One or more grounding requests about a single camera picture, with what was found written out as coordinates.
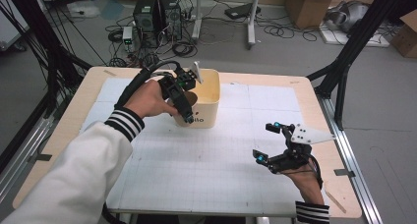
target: box flap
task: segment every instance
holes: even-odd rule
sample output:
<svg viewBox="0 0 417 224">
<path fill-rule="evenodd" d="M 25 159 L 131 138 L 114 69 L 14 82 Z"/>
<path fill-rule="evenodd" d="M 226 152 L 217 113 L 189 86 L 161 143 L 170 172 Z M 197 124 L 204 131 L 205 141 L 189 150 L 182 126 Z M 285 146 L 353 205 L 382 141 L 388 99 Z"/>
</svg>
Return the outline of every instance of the box flap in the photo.
<svg viewBox="0 0 417 224">
<path fill-rule="evenodd" d="M 417 32 L 417 9 L 401 17 L 411 29 Z"/>
</svg>

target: person's left hand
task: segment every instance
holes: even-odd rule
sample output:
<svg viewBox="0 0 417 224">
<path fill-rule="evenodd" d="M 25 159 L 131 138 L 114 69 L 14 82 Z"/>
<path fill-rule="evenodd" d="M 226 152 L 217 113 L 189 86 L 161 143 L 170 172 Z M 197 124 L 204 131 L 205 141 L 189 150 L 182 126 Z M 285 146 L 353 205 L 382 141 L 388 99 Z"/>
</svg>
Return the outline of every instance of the person's left hand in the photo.
<svg viewBox="0 0 417 224">
<path fill-rule="evenodd" d="M 142 119 L 161 113 L 178 115 L 177 109 L 163 100 L 160 85 L 155 80 L 149 80 L 141 85 L 124 107 L 132 110 Z"/>
</svg>

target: wooden tabletop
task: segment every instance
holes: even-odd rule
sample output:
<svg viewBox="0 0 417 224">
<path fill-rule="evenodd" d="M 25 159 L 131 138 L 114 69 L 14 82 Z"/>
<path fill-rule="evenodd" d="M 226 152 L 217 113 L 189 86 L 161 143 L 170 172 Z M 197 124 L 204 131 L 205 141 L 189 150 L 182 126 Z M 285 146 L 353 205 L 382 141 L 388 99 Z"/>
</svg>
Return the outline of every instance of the wooden tabletop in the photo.
<svg viewBox="0 0 417 224">
<path fill-rule="evenodd" d="M 19 193 L 13 206 L 17 207 L 37 181 L 80 131 L 86 116 L 95 103 L 102 84 L 107 78 L 133 78 L 139 69 L 94 67 L 89 70 L 80 88 L 58 123 L 42 153 L 52 154 L 50 161 L 37 161 Z M 303 121 L 309 127 L 329 132 L 326 118 L 308 79 L 304 77 L 219 73 L 222 84 L 257 84 L 292 87 L 296 93 Z M 334 170 L 344 169 L 337 147 L 333 141 L 317 143 L 313 147 L 320 161 L 324 188 L 328 195 L 330 215 L 341 218 L 359 218 L 362 215 L 359 202 L 347 176 L 336 176 Z"/>
</svg>

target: computer tower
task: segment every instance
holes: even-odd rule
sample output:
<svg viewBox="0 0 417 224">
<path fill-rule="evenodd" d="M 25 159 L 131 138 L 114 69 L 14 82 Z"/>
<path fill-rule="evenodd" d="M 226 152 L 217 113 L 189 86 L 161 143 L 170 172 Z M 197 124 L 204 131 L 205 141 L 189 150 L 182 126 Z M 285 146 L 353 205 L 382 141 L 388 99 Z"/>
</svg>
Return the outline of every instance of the computer tower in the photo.
<svg viewBox="0 0 417 224">
<path fill-rule="evenodd" d="M 163 29 L 158 0 L 138 0 L 133 18 L 142 32 L 160 33 Z"/>
<path fill-rule="evenodd" d="M 160 0 L 162 7 L 162 16 L 165 18 L 165 26 L 167 27 L 168 38 L 171 36 L 176 40 L 182 38 L 181 26 L 181 7 L 177 0 Z"/>
</svg>

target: person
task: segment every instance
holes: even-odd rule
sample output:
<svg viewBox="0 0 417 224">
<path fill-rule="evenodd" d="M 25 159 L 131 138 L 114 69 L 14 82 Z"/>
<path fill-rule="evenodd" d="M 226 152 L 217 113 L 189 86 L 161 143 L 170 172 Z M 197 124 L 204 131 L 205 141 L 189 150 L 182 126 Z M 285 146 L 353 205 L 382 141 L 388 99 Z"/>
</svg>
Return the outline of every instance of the person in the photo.
<svg viewBox="0 0 417 224">
<path fill-rule="evenodd" d="M 178 115 L 162 99 L 158 82 L 149 80 L 123 107 L 115 107 L 105 122 L 93 123 L 73 139 L 2 223 L 97 223 L 111 188 L 133 152 L 131 141 L 145 127 L 143 118 L 161 113 Z M 328 207 L 314 173 L 295 172 L 286 176 L 305 200 L 296 202 L 298 220 L 326 223 Z"/>
</svg>

